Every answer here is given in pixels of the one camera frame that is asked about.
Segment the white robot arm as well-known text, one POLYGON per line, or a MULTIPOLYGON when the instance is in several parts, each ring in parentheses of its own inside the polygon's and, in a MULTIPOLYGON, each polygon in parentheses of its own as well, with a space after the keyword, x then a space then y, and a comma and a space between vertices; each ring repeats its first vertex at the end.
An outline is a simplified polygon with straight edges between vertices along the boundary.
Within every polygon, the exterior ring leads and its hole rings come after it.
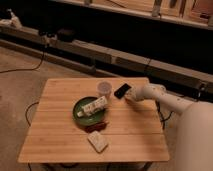
POLYGON ((130 88, 125 98, 156 100, 180 116, 174 171, 213 171, 213 103, 181 98, 151 83, 130 88))

